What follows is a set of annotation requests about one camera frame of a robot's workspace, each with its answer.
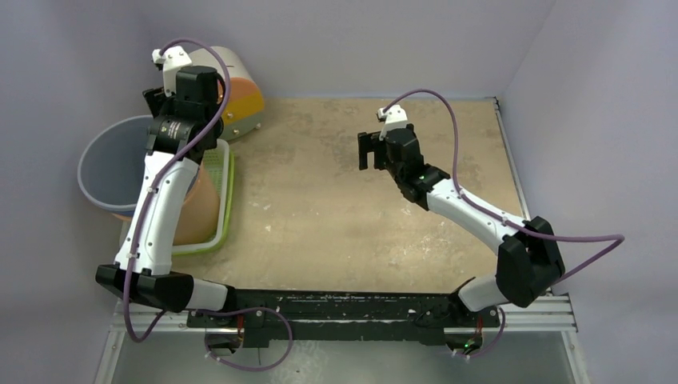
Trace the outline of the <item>large grey plastic bucket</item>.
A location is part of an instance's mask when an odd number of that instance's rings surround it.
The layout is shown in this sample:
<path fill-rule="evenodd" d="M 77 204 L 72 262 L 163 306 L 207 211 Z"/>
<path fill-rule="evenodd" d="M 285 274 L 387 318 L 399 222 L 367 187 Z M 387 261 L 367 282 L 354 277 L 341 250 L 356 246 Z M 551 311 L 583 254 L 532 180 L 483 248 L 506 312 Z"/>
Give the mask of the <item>large grey plastic bucket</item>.
<path fill-rule="evenodd" d="M 104 129 L 78 163 L 78 185 L 96 207 L 135 210 L 145 172 L 148 127 L 153 117 L 134 116 Z"/>

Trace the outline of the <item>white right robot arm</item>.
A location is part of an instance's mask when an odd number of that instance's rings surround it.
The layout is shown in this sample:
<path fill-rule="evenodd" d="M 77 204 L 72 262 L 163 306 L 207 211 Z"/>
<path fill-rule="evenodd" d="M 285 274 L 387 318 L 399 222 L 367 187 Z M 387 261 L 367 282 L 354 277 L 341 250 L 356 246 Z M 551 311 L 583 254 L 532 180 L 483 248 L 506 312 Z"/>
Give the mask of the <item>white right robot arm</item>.
<path fill-rule="evenodd" d="M 373 166 L 389 172 L 403 197 L 424 210 L 439 214 L 474 235 L 496 256 L 493 274 L 471 278 L 450 295 L 450 318 L 467 326 L 481 310 L 513 304 L 530 306 L 565 272 L 550 223 L 525 220 L 478 199 L 452 176 L 425 162 L 413 125 L 357 135 L 360 170 Z"/>

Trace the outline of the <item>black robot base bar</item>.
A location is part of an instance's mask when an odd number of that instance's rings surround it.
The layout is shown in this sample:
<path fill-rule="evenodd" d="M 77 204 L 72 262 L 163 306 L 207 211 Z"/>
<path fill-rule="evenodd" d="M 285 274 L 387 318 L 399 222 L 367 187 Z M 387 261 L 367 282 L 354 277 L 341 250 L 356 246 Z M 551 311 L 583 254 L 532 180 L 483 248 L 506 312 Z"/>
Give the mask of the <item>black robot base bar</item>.
<path fill-rule="evenodd" d="M 450 345 L 462 348 L 470 338 L 482 342 L 483 320 L 489 320 L 488 307 L 480 312 L 460 310 L 450 300 L 451 294 L 385 293 L 303 290 L 238 289 L 226 302 L 221 315 L 194 311 L 189 325 L 217 323 L 236 326 L 245 347 L 267 347 L 273 340 L 347 341 L 347 342 L 419 342 L 425 346 Z M 406 323 L 379 325 L 291 326 L 293 320 L 368 319 L 406 320 Z M 470 326 L 473 334 L 446 334 L 435 322 Z"/>

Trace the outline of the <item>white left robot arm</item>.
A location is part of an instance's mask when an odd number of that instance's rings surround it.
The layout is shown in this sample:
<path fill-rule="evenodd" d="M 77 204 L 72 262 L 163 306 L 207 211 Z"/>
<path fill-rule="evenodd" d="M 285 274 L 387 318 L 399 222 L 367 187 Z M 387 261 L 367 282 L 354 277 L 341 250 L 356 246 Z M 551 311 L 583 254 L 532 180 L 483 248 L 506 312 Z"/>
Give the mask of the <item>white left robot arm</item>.
<path fill-rule="evenodd" d="M 113 263 L 100 265 L 95 280 L 132 303 L 169 312 L 207 310 L 217 326 L 234 324 L 238 305 L 229 288 L 172 270 L 173 240 L 185 196 L 207 150 L 217 146 L 229 101 L 227 72 L 187 66 L 176 74 L 177 90 L 144 93 L 154 108 L 148 127 L 145 171 L 129 232 Z"/>

